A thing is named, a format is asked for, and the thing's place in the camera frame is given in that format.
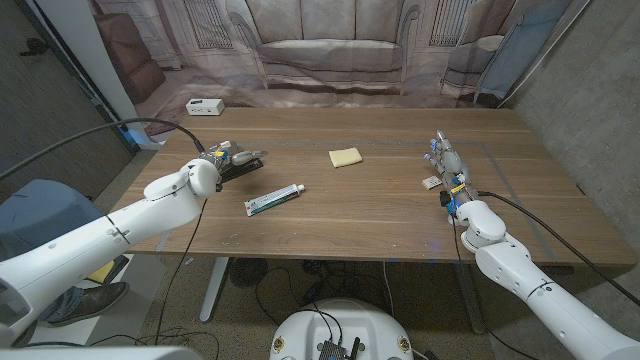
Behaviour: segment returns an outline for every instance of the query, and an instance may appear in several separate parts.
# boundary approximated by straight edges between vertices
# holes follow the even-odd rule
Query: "wooden table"
[[[187,117],[182,124],[205,146],[235,140],[246,150],[267,150],[264,167],[224,184],[208,201],[189,252],[216,263],[200,320],[212,314],[229,257],[454,262],[452,226],[440,207],[442,187],[423,159],[443,130],[469,164],[476,190],[504,195],[537,214],[601,266],[631,266],[637,256],[600,211],[511,110],[479,109],[226,109],[219,117]],[[334,169],[329,150],[356,146],[363,161]],[[114,209],[142,197],[151,181],[196,157],[191,140],[175,132]],[[291,184],[298,198],[252,217],[244,201]],[[544,229],[510,206],[483,198],[544,265],[581,261]],[[183,253],[196,221],[168,237],[144,241],[132,252]],[[460,245],[464,261],[473,254]],[[472,329],[484,332],[468,272],[456,266]]]

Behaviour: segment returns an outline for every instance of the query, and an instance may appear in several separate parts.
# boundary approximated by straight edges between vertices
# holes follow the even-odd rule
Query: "small box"
[[[191,99],[185,106],[189,115],[220,115],[224,110],[222,99]]]
[[[422,180],[422,185],[424,185],[424,187],[426,187],[428,190],[431,190],[432,188],[438,186],[442,184],[442,181],[440,179],[438,179],[438,177],[436,176],[432,176],[428,179],[424,179]]]

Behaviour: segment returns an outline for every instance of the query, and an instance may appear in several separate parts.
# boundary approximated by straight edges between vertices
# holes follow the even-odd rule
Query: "couch image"
[[[354,83],[404,92],[419,0],[226,0],[262,83]]]

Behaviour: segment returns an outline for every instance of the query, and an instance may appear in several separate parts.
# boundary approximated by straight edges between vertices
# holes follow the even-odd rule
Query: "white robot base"
[[[357,360],[412,360],[411,343],[404,328],[389,314],[377,307],[355,299],[327,299],[316,302],[318,309],[327,313],[342,328],[343,354],[351,356],[356,337],[360,339]],[[333,344],[340,341],[340,329],[329,316],[324,322],[313,304],[309,304],[289,316],[276,331],[271,343],[271,360],[307,360],[337,358],[322,353],[325,341],[333,337]]]

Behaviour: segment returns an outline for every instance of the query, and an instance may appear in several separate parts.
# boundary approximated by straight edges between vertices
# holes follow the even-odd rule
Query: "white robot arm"
[[[526,247],[480,200],[466,165],[445,135],[432,140],[433,156],[425,155],[449,190],[447,205],[462,233],[465,248],[476,255],[480,271],[524,301],[542,323],[577,359],[640,359],[640,343],[609,326],[578,299],[556,284],[532,261]]]
[[[266,152],[224,142],[149,184],[144,199],[0,262],[0,347],[9,346],[66,289],[130,247],[200,215],[199,200],[262,166]]]

